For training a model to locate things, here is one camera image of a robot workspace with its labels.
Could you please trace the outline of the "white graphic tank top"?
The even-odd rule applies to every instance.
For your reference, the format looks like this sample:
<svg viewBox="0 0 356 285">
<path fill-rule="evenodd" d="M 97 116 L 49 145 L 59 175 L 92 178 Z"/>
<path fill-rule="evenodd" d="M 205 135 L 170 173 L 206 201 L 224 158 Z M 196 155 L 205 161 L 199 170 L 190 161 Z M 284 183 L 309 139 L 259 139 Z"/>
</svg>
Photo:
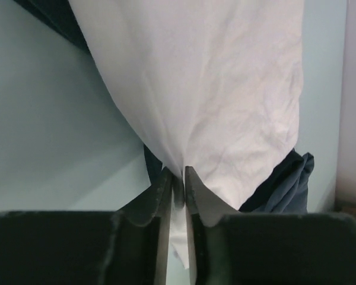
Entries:
<svg viewBox="0 0 356 285">
<path fill-rule="evenodd" d="M 175 176 L 235 209 L 298 139 L 303 1 L 71 1 L 97 69 Z"/>
</svg>

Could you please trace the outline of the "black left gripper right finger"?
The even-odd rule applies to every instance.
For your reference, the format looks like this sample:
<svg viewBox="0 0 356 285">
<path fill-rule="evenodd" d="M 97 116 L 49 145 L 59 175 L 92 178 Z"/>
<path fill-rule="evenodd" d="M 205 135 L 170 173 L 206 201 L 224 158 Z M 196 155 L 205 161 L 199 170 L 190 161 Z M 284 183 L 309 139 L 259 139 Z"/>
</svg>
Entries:
<svg viewBox="0 0 356 285">
<path fill-rule="evenodd" d="M 192 284 L 356 284 L 356 219 L 241 213 L 185 170 Z"/>
</svg>

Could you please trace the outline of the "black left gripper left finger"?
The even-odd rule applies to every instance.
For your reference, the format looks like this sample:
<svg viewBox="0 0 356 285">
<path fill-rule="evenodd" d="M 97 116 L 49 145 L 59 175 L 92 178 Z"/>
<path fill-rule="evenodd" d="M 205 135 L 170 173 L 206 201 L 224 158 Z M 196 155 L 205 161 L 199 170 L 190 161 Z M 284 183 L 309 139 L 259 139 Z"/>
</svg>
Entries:
<svg viewBox="0 0 356 285">
<path fill-rule="evenodd" d="M 0 284 L 164 284 L 172 184 L 116 211 L 0 212 Z"/>
</svg>

